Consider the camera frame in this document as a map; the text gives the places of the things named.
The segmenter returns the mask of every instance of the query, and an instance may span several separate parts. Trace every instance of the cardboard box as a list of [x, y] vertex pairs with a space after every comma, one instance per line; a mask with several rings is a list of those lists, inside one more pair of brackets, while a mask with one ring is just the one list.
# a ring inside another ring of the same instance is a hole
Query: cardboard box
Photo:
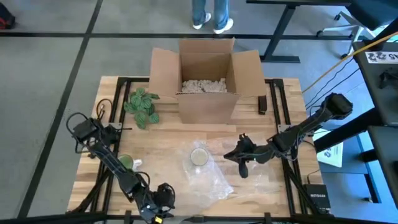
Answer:
[[[181, 40], [180, 53], [154, 48], [149, 91], [178, 100], [183, 123], [228, 123], [239, 98], [266, 94], [259, 52], [233, 53], [234, 39]], [[227, 93], [181, 93], [187, 80], [225, 78]]]

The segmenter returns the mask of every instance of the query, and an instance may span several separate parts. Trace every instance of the white paper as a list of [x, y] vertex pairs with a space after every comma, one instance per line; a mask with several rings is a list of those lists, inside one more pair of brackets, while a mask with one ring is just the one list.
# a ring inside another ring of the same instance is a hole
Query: white paper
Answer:
[[[321, 128], [315, 132], [313, 135], [313, 140], [315, 141], [329, 132], [330, 131]], [[329, 149], [319, 152], [317, 154], [317, 158], [319, 162], [324, 162], [326, 164], [341, 168], [343, 163], [343, 143], [339, 143]]]
[[398, 52], [365, 52], [369, 63], [398, 64]]

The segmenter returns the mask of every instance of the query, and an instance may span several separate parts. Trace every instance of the shoe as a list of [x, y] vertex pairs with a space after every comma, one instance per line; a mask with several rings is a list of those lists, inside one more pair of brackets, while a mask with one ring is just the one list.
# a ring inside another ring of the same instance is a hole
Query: shoe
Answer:
[[222, 34], [224, 31], [229, 30], [234, 25], [233, 19], [229, 18], [225, 27], [219, 30], [213, 30], [215, 34]]
[[200, 24], [200, 25], [197, 25], [197, 26], [193, 25], [193, 28], [194, 28], [194, 29], [200, 29], [200, 28], [202, 27], [202, 25], [205, 24], [205, 23], [207, 23], [210, 19], [211, 19], [211, 13], [210, 13], [210, 12], [206, 12], [206, 19], [205, 19], [205, 22], [202, 23], [202, 24]]

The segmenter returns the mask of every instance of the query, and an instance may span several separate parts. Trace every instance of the green object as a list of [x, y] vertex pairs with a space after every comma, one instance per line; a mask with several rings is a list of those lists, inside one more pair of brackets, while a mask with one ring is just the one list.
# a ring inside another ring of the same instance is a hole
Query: green object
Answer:
[[134, 165], [134, 160], [129, 155], [120, 155], [119, 156], [119, 161], [127, 169], [132, 169], [132, 166]]
[[160, 97], [153, 93], [146, 93], [145, 89], [138, 88], [129, 96], [128, 102], [124, 102], [123, 108], [126, 112], [134, 114], [137, 127], [146, 128], [146, 123], [159, 123], [159, 115], [155, 113], [155, 105], [152, 100], [158, 100]]

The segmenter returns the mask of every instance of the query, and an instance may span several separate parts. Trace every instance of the potted plant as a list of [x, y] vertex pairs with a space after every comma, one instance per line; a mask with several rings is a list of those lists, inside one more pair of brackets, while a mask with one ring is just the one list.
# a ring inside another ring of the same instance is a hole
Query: potted plant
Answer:
[[145, 89], [138, 88], [129, 95], [129, 99], [124, 102], [123, 107], [126, 112], [134, 114], [137, 127], [145, 129], [147, 122], [151, 124], [159, 122], [159, 115], [155, 113], [155, 105], [152, 103], [152, 100], [158, 99], [160, 99], [158, 95], [146, 93]]

